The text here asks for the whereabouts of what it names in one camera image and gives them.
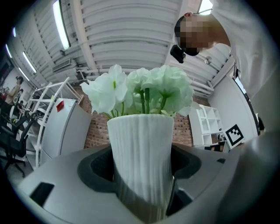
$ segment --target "fluorescent light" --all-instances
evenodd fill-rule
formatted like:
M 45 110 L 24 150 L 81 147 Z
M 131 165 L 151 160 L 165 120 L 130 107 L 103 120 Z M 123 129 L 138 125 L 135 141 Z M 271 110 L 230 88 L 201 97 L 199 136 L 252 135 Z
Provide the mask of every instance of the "fluorescent light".
M 20 71 L 21 71 L 21 73 L 24 75 L 24 77 L 29 81 L 29 79 L 26 77 L 26 75 L 23 73 L 23 71 L 21 70 L 21 68 L 19 67 L 18 68 Z
M 206 10 L 212 9 L 212 7 L 213 7 L 213 4 L 209 0 L 202 0 L 198 12 L 200 13 L 202 11 L 205 11 L 205 12 L 202 12 L 200 14 L 201 15 L 209 15 L 211 13 L 211 10 L 209 10 L 209 11 L 206 11 Z
M 14 35 L 14 37 L 17 36 L 17 34 L 16 34 L 16 28 L 15 28 L 15 27 L 13 28 L 13 35 Z
M 70 45 L 69 45 L 68 38 L 66 35 L 65 27 L 63 25 L 59 0 L 55 1 L 55 3 L 52 4 L 52 10 L 53 10 L 54 19 L 56 21 L 56 28 L 57 28 L 61 43 L 63 45 L 63 48 L 66 50 L 70 47 Z
M 33 70 L 34 73 L 36 73 L 35 68 L 33 67 L 33 65 L 30 63 L 29 59 L 27 58 L 25 52 L 22 52 L 23 57 L 25 58 L 25 60 L 27 61 L 27 63 L 29 64 L 29 66 L 31 67 L 31 69 Z
M 8 55 L 10 56 L 10 58 L 12 58 L 12 55 L 11 55 L 11 53 L 10 53 L 10 51 L 9 51 L 9 48 L 8 48 L 8 45 L 6 44 L 5 47 L 6 47 L 6 50 L 7 50 Z

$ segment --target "brick wall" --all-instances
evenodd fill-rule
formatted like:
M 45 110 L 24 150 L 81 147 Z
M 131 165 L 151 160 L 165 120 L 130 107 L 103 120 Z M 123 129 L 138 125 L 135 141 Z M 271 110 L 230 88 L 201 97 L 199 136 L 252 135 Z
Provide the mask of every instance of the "brick wall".
M 83 94 L 80 87 L 75 88 L 80 94 Z M 194 98 L 194 101 L 198 104 L 209 106 L 209 103 L 204 98 Z M 80 105 L 86 112 L 91 113 L 91 102 L 88 96 L 84 94 L 84 100 Z M 107 128 L 108 119 L 102 114 L 94 112 L 92 114 L 91 124 L 87 133 L 85 142 L 85 148 L 92 147 L 94 145 L 103 145 L 109 143 L 109 135 Z M 188 146 L 193 145 L 192 129 L 189 122 L 189 117 L 183 117 L 177 114 L 174 118 L 174 132 L 173 142 L 180 143 Z

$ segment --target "vase holder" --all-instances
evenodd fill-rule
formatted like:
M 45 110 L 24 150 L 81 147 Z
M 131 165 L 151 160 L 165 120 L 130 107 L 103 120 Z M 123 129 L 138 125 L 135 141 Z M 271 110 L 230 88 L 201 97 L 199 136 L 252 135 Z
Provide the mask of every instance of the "vase holder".
M 172 215 L 189 203 L 191 198 L 181 191 L 178 179 L 187 179 L 200 168 L 200 159 L 179 147 L 171 147 L 171 170 L 174 176 L 171 197 L 166 216 Z M 118 196 L 118 185 L 114 182 L 114 160 L 111 146 L 84 158 L 77 169 L 81 181 L 96 192 L 115 193 Z

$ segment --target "green stem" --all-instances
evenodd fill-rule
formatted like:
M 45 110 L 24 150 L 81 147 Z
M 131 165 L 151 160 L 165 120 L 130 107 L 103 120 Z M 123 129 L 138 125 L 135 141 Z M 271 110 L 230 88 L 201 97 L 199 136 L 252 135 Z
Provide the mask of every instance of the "green stem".
M 116 117 L 113 110 L 111 110 L 112 117 Z
M 140 96 L 141 96 L 141 103 L 142 103 L 142 113 L 145 113 L 145 99 L 144 99 L 144 91 L 140 91 Z
M 124 102 L 122 102 L 122 116 L 123 116 L 123 112 L 124 112 Z
M 150 105 L 149 105 L 149 101 L 150 101 L 150 89 L 147 88 L 145 89 L 145 100 L 146 100 L 146 114 L 148 114 L 150 112 Z
M 160 111 L 159 111 L 159 114 L 161 114 L 161 110 L 165 107 L 166 100 L 167 100 L 167 97 L 164 96 L 164 97 L 162 98 L 162 101 L 161 101 L 161 109 L 160 109 Z
M 111 117 L 109 116 L 109 114 L 107 114 L 107 113 L 103 113 L 103 114 L 108 118 L 108 120 L 111 119 Z

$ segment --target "red label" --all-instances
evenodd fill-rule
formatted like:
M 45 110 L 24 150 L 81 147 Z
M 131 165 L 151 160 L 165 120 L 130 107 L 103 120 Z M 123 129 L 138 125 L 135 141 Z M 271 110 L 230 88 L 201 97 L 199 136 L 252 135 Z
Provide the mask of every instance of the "red label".
M 57 106 L 56 106 L 56 109 L 57 109 L 57 112 L 61 111 L 64 107 L 64 101 L 61 101 Z

